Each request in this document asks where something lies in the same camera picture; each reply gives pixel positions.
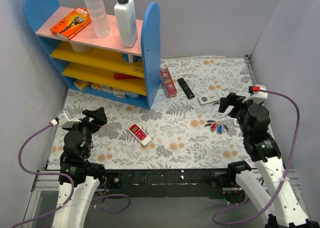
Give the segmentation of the black remote control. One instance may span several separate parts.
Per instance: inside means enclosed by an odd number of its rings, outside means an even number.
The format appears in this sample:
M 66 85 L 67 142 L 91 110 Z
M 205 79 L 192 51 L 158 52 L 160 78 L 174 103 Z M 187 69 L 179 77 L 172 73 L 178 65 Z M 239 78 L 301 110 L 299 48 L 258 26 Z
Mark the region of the black remote control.
M 184 78 L 177 79 L 177 82 L 179 83 L 180 87 L 182 88 L 183 92 L 185 93 L 188 99 L 192 99 L 195 97 Z

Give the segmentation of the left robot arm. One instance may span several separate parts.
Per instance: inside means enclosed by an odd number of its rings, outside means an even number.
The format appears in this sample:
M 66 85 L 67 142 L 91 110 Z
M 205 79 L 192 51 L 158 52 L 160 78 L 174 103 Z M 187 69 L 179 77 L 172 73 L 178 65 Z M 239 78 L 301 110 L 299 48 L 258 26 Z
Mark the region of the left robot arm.
M 60 156 L 58 210 L 53 227 L 83 227 L 94 192 L 107 181 L 104 166 L 88 160 L 94 146 L 92 135 L 107 123 L 105 110 L 103 107 L 85 109 L 82 115 L 79 119 L 72 118 L 63 110 L 52 121 L 67 131 Z

